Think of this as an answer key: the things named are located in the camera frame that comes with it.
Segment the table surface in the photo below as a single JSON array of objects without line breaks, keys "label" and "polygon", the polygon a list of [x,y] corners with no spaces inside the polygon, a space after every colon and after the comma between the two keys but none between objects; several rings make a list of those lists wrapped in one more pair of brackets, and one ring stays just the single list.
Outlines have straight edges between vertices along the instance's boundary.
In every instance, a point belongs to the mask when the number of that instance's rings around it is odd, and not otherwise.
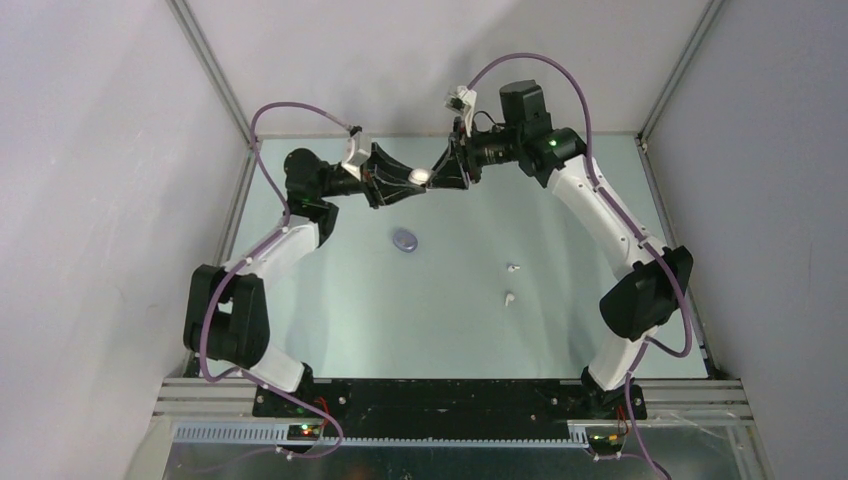
[{"label": "table surface", "polygon": [[[376,141],[413,167],[432,166],[446,144]],[[344,139],[265,140],[262,157],[281,188],[283,159],[298,147],[335,163]],[[634,215],[662,238],[632,136],[596,136],[595,158]],[[592,360],[607,328],[598,301],[615,278],[576,216],[517,165],[487,167],[469,191],[431,191],[379,210],[360,196],[330,201],[339,207],[330,239],[266,286],[272,342],[315,376],[577,378]],[[280,213],[257,169],[234,255]],[[393,245],[398,228],[417,236],[415,252]],[[510,263],[520,270],[508,272]],[[505,307],[508,291],[516,300]],[[679,313],[658,338],[682,346]],[[637,376],[704,378],[706,369],[697,349],[677,360],[652,348]]]}]

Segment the gray wall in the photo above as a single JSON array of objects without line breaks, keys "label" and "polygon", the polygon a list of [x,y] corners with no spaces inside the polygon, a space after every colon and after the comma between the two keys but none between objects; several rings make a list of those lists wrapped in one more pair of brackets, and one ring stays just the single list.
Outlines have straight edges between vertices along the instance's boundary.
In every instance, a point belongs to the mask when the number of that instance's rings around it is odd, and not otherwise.
[{"label": "gray wall", "polygon": [[[635,132],[707,0],[366,0],[352,9],[337,0],[189,3],[246,112],[297,99],[372,134],[420,135],[447,134],[447,90],[513,52],[565,65],[592,106],[595,131]],[[529,60],[487,74],[477,109],[497,118],[498,89],[528,78],[545,88],[555,125],[583,129],[568,82]],[[338,133],[323,118],[292,112],[268,112],[257,128]]]},{"label": "gray wall", "polygon": [[778,478],[844,478],[848,2],[726,5],[649,139]]},{"label": "gray wall", "polygon": [[243,141],[162,0],[0,5],[0,478],[122,478]]}]

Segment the purple cable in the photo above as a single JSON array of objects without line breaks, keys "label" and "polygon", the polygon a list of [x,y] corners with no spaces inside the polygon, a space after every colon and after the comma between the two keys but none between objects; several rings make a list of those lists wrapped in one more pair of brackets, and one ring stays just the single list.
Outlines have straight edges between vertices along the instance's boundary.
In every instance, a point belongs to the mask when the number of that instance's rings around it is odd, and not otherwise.
[{"label": "purple cable", "polygon": [[[616,213],[616,215],[618,215],[618,217],[621,219],[621,221],[624,222],[624,224],[633,233],[633,235],[636,237],[636,239],[640,243],[642,243],[647,238],[647,236],[642,232],[642,229],[638,225],[636,225],[636,222],[634,222],[633,219],[630,218],[629,215],[627,215],[627,213],[624,211],[624,208],[621,205],[618,204],[618,202],[615,200],[615,198],[613,198],[612,194],[610,194],[606,190],[606,188],[601,186],[601,181],[600,181],[600,178],[598,178],[597,172],[595,171],[595,165],[594,165],[593,156],[592,156],[592,152],[593,152],[593,149],[592,149],[592,144],[593,144],[593,142],[592,142],[592,121],[591,121],[591,118],[589,117],[589,106],[588,106],[588,103],[586,102],[586,95],[583,93],[583,89],[580,88],[580,85],[577,84],[577,80],[574,78],[573,75],[571,75],[571,73],[568,70],[565,69],[565,67],[563,67],[562,65],[560,65],[559,63],[557,63],[553,59],[546,57],[544,55],[539,55],[539,54],[536,54],[536,53],[512,53],[512,54],[509,54],[509,55],[504,55],[502,57],[499,57],[499,58],[495,59],[494,61],[492,61],[491,63],[489,63],[488,65],[486,65],[482,70],[480,70],[480,73],[478,73],[471,80],[471,82],[469,82],[468,89],[469,90],[473,89],[474,86],[477,85],[477,82],[479,82],[480,79],[483,78],[484,75],[489,73],[489,71],[492,70],[493,68],[495,68],[496,66],[500,65],[503,62],[506,62],[507,60],[513,60],[513,59],[518,59],[518,58],[528,58],[528,59],[539,60],[541,62],[547,63],[548,65],[554,67],[560,73],[562,73],[563,76],[565,76],[565,78],[567,78],[568,81],[571,83],[571,86],[574,87],[574,91],[577,93],[577,97],[580,99],[580,105],[583,108],[583,118],[584,118],[584,122],[586,124],[586,155],[584,156],[583,161],[584,161],[584,165],[586,167],[586,172],[588,173],[588,176],[589,176],[589,181],[592,184],[592,188],[594,188],[598,192],[598,194],[601,197],[603,197],[604,201],[607,202],[607,204],[610,206],[610,208],[613,209],[613,211]],[[677,303],[680,305],[680,311],[681,311],[681,314],[683,316],[684,347],[683,347],[683,350],[681,350],[680,352],[676,352],[676,351],[672,350],[671,348],[669,348],[668,346],[666,346],[665,344],[663,344],[662,342],[660,342],[659,340],[656,340],[652,337],[647,337],[646,341],[656,345],[662,351],[668,353],[669,355],[672,355],[672,356],[677,357],[677,358],[683,358],[683,357],[689,355],[689,352],[692,350],[692,320],[691,320],[691,312],[689,311],[689,305],[685,302],[684,293],[681,290],[680,285],[677,282],[677,278],[674,276],[674,272],[671,271],[671,267],[668,266],[666,261],[662,258],[662,255],[660,255],[659,252],[657,252],[656,249],[654,249],[647,242],[644,243],[644,248],[648,251],[648,253],[652,257],[654,257],[654,260],[656,260],[657,263],[660,265],[660,268],[662,268],[663,272],[665,273],[666,277],[668,278],[669,283],[671,283],[672,289],[674,290],[674,295],[677,298]],[[628,371],[627,376],[625,377],[624,393],[625,393],[625,396],[627,398],[627,410],[628,410],[628,414],[630,415],[630,421],[633,424],[633,431],[635,432],[636,437],[639,439],[639,446],[642,448],[642,453],[645,456],[645,461],[648,462],[648,464],[651,466],[651,468],[658,475],[665,475],[667,478],[671,478],[668,475],[668,472],[665,471],[665,469],[663,469],[659,464],[657,464],[653,460],[651,460],[651,456],[648,453],[648,449],[645,447],[645,443],[642,441],[642,437],[639,434],[639,429],[636,426],[635,417],[633,415],[633,406],[630,404],[630,380],[632,378],[632,372],[639,365],[639,362],[642,360],[642,357],[645,355],[645,351],[647,350],[647,348],[648,348],[648,344],[644,343],[642,345],[642,347],[639,349],[639,354],[636,356],[636,359],[634,360],[633,364],[630,366],[630,370]]]},{"label": "purple cable", "polygon": [[624,376],[624,402],[627,404],[627,416],[630,417],[630,425],[631,430],[634,435],[636,435],[636,440],[639,442],[639,447],[642,449],[642,458],[645,462],[648,463],[648,466],[656,472],[657,475],[663,476],[668,480],[671,480],[671,476],[668,475],[665,469],[659,466],[654,460],[651,458],[651,454],[648,453],[648,447],[645,446],[645,441],[642,440],[642,433],[639,432],[639,427],[636,425],[636,415],[633,413],[633,403],[630,400],[630,381],[633,378],[633,371],[636,370],[636,367],[639,366],[639,363],[642,361],[642,357],[645,356],[645,352],[648,350],[648,344],[642,343],[642,346],[639,348],[639,353],[636,354],[636,358],[633,359],[633,363],[630,365],[630,368],[627,370],[627,374]]},{"label": "purple cable", "polygon": [[473,89],[484,75],[489,73],[490,70],[501,63],[518,58],[529,58],[531,60],[538,60],[540,62],[547,63],[557,69],[559,73],[563,74],[563,76],[565,76],[565,78],[567,78],[571,83],[571,86],[574,87],[574,91],[580,99],[580,106],[583,107],[583,122],[586,124],[586,158],[584,159],[584,162],[586,163],[586,170],[589,172],[589,177],[593,179],[594,184],[597,185],[598,177],[595,174],[595,165],[592,163],[592,119],[589,117],[589,104],[586,102],[586,95],[583,94],[583,89],[580,88],[580,85],[577,83],[577,79],[575,79],[574,76],[571,75],[571,72],[566,70],[565,67],[557,63],[552,58],[539,55],[538,53],[510,53],[509,55],[504,55],[494,59],[491,63],[483,67],[483,70],[480,70],[480,73],[468,82],[467,88],[469,90]]},{"label": "purple cable", "polygon": [[[489,71],[491,71],[496,66],[500,65],[503,62],[506,62],[507,60],[514,60],[519,58],[527,58],[547,63],[548,65],[557,69],[557,71],[559,71],[566,79],[568,79],[569,83],[571,83],[571,86],[574,87],[574,91],[577,93],[577,97],[580,99],[580,106],[583,108],[583,120],[586,124],[586,155],[584,156],[583,161],[586,166],[586,171],[589,174],[589,181],[591,182],[592,187],[595,188],[598,194],[604,198],[604,201],[606,201],[610,208],[615,211],[616,215],[618,215],[621,221],[624,222],[624,224],[633,233],[636,239],[639,242],[645,240],[645,238],[647,237],[642,232],[642,229],[636,225],[636,223],[633,221],[633,219],[630,218],[629,215],[627,215],[627,213],[624,211],[624,208],[622,208],[621,205],[619,205],[618,202],[615,201],[612,195],[604,187],[600,186],[601,181],[598,178],[597,172],[595,171],[595,164],[592,160],[593,135],[592,119],[589,116],[589,104],[586,101],[586,95],[583,93],[583,89],[580,88],[580,85],[577,83],[577,80],[574,78],[571,72],[566,70],[565,67],[560,65],[555,60],[544,55],[539,55],[537,53],[511,53],[496,58],[488,65],[483,67],[483,69],[480,70],[480,73],[478,73],[471,80],[471,82],[468,83],[468,89],[473,89],[474,86],[477,85],[477,83],[480,81],[480,79],[482,79],[484,75],[489,73]],[[671,283],[671,287],[674,290],[674,295],[677,298],[677,303],[680,305],[680,312],[683,316],[684,347],[683,350],[681,350],[680,352],[676,352],[655,338],[648,337],[647,341],[653,343],[654,345],[659,347],[660,350],[668,353],[673,357],[683,358],[689,355],[689,352],[692,349],[692,314],[689,310],[689,305],[684,300],[683,291],[680,289],[680,285],[677,283],[677,278],[674,276],[674,272],[671,271],[671,268],[662,258],[662,255],[660,255],[653,247],[651,247],[647,243],[645,244],[645,249],[648,251],[648,253],[651,254],[651,256],[654,257],[654,259],[660,265],[660,268],[662,268],[663,272],[665,272],[665,275],[666,277],[668,277],[668,280]]]},{"label": "purple cable", "polygon": [[[265,163],[262,161],[262,156],[259,153],[259,143],[258,143],[258,139],[256,137],[256,124],[259,121],[259,117],[262,116],[262,114],[267,112],[268,110],[271,110],[273,108],[280,108],[280,107],[302,108],[302,109],[305,109],[305,110],[309,110],[311,112],[315,112],[315,113],[329,119],[333,123],[341,126],[342,128],[344,128],[347,131],[350,131],[352,127],[350,125],[344,123],[343,121],[339,120],[336,116],[327,113],[325,110],[322,110],[318,107],[315,107],[315,106],[312,106],[312,105],[309,105],[309,104],[306,104],[306,103],[299,103],[299,102],[269,103],[268,105],[265,105],[264,107],[257,110],[256,113],[253,115],[253,120],[250,122],[250,148],[253,151],[254,158],[256,158],[256,163],[259,165],[260,170],[262,170],[262,175],[265,176],[265,179],[271,185],[271,188],[274,190],[274,193],[276,193],[277,197],[280,199],[280,203],[283,204],[283,224],[282,224],[282,226],[286,227],[286,226],[288,226],[289,220],[291,219],[291,211],[289,210],[288,202],[286,202],[286,197],[283,195],[283,192],[280,191],[280,188],[277,186],[277,184],[271,178],[271,175],[268,173],[268,169],[265,168]],[[250,253],[248,253],[247,256],[248,257],[256,257],[256,256],[262,254],[271,244],[273,244],[276,240],[278,240],[281,235],[283,235],[282,229],[276,230],[264,242],[260,243],[256,248],[254,248]],[[206,357],[206,351],[207,351],[207,348],[209,346],[209,330],[210,330],[211,325],[212,325],[212,317],[215,314],[215,310],[218,306],[218,301],[221,299],[221,296],[224,294],[224,289],[227,287],[227,285],[230,283],[230,281],[233,279],[233,277],[235,277],[236,274],[242,268],[244,268],[245,265],[246,265],[246,262],[244,260],[241,260],[238,263],[236,263],[235,266],[233,266],[233,268],[230,269],[229,272],[227,272],[227,274],[224,276],[224,278],[221,280],[221,282],[215,288],[215,291],[212,293],[212,298],[209,300],[209,305],[206,308],[206,314],[203,317],[203,326],[200,330],[200,351],[198,352],[199,355],[200,355],[200,359],[199,359],[200,360],[200,371],[203,374],[203,378],[205,378],[206,381],[208,381],[209,383],[216,383],[216,382],[220,381],[221,379],[226,378],[231,373],[241,372],[241,374],[244,376],[244,378],[250,380],[251,382],[255,383],[256,385],[262,386],[262,387],[267,385],[267,389],[274,392],[275,394],[285,398],[286,400],[294,403],[295,405],[297,405],[301,408],[305,408],[306,410],[309,410],[313,413],[318,414],[320,417],[326,419],[328,422],[333,424],[333,427],[335,427],[336,432],[338,432],[338,439],[336,440],[336,443],[333,444],[332,447],[330,447],[329,449],[327,449],[327,450],[325,450],[321,453],[311,454],[311,453],[295,453],[295,452],[289,452],[289,451],[286,451],[286,450],[283,450],[283,451],[286,452],[287,455],[291,455],[292,457],[298,457],[298,458],[321,458],[323,456],[329,455],[329,454],[335,452],[341,446],[342,442],[344,442],[344,432],[342,431],[342,427],[341,427],[341,425],[339,425],[339,422],[336,421],[335,418],[333,418],[332,415],[324,412],[323,410],[316,408],[313,405],[309,405],[308,403],[303,402],[303,401],[299,400],[298,398],[295,398],[291,394],[284,392],[284,391],[280,390],[279,388],[277,388],[273,385],[267,384],[264,380],[252,375],[248,371],[240,369],[239,367],[228,368],[223,373],[221,373],[220,375],[217,375],[217,376],[213,376],[209,372],[209,365],[208,365],[208,358]],[[193,470],[193,471],[195,473],[213,472],[213,471],[225,468],[225,467],[227,467],[227,466],[231,465],[232,463],[235,463],[239,460],[243,460],[245,458],[249,458],[249,457],[252,457],[254,455],[258,455],[260,453],[271,452],[271,451],[276,451],[276,450],[277,450],[276,447],[259,448],[259,449],[247,452],[243,455],[240,455],[240,456],[238,456],[234,459],[231,459],[231,460],[229,460],[229,461],[227,461],[227,462],[225,462],[221,465],[216,465],[214,467],[207,467],[207,468],[203,468],[203,469],[199,469],[199,470]]]},{"label": "purple cable", "polygon": [[274,102],[261,107],[256,113],[253,114],[253,120],[250,122],[250,149],[253,151],[253,157],[256,159],[256,164],[259,165],[259,169],[262,171],[262,175],[265,176],[265,180],[268,181],[268,184],[271,185],[271,188],[274,190],[274,193],[277,194],[277,198],[280,199],[280,203],[283,204],[283,225],[289,224],[289,217],[291,217],[291,212],[289,211],[289,204],[286,202],[286,197],[283,195],[283,192],[280,191],[280,187],[277,186],[277,183],[271,178],[271,174],[268,173],[268,169],[265,168],[265,163],[262,161],[262,156],[259,154],[259,139],[256,138],[256,124],[259,122],[259,117],[262,116],[263,113],[268,110],[274,108],[302,108],[304,110],[309,110],[310,112],[317,113],[322,117],[330,120],[336,125],[344,128],[348,132],[353,128],[351,125],[339,120],[338,117],[331,113],[327,113],[326,110],[320,109],[314,105],[309,105],[308,103],[300,103],[300,102]]},{"label": "purple cable", "polygon": [[[598,455],[594,452],[594,450],[591,449],[591,447],[588,450],[583,450],[583,451],[586,452],[586,454],[589,455],[590,457],[596,458],[596,460],[595,460],[596,462],[602,461],[602,460],[621,460],[622,458],[636,458],[636,459],[647,462],[647,460],[645,460],[645,457],[640,457],[639,455],[636,455],[635,453],[622,453],[621,455]],[[671,474],[668,473],[668,470],[663,468],[662,465],[660,465],[657,462],[654,462],[654,465],[657,468],[660,469],[660,471],[663,473],[663,475],[665,475],[666,478],[671,479]]]},{"label": "purple cable", "polygon": [[662,255],[660,255],[650,243],[645,244],[645,250],[654,257],[660,265],[660,268],[662,268],[663,272],[665,272],[665,276],[668,277],[668,281],[671,283],[671,288],[674,290],[674,296],[677,298],[677,303],[680,305],[680,313],[683,316],[683,350],[675,352],[654,337],[646,337],[645,340],[656,345],[660,350],[672,357],[684,358],[692,351],[692,311],[689,310],[689,304],[686,303],[684,299],[683,290],[680,288],[680,284],[677,282],[674,272],[671,271],[671,267],[668,266],[662,258]]},{"label": "purple cable", "polygon": [[230,465],[232,465],[234,463],[240,462],[240,461],[242,461],[246,458],[250,458],[250,457],[253,457],[255,455],[260,455],[260,454],[263,454],[263,453],[271,453],[271,452],[276,452],[276,451],[277,451],[277,447],[257,448],[255,450],[245,452],[245,453],[243,453],[243,454],[241,454],[237,457],[233,457],[233,458],[227,460],[224,463],[219,463],[218,465],[212,465],[211,467],[200,467],[200,468],[184,466],[182,455],[179,455],[179,453],[178,453],[180,458],[177,460],[177,468],[179,468],[180,470],[184,470],[186,472],[189,472],[189,473],[201,475],[201,474],[204,474],[204,473],[212,473],[212,472],[217,472],[219,470],[223,470],[223,469],[229,467]]}]

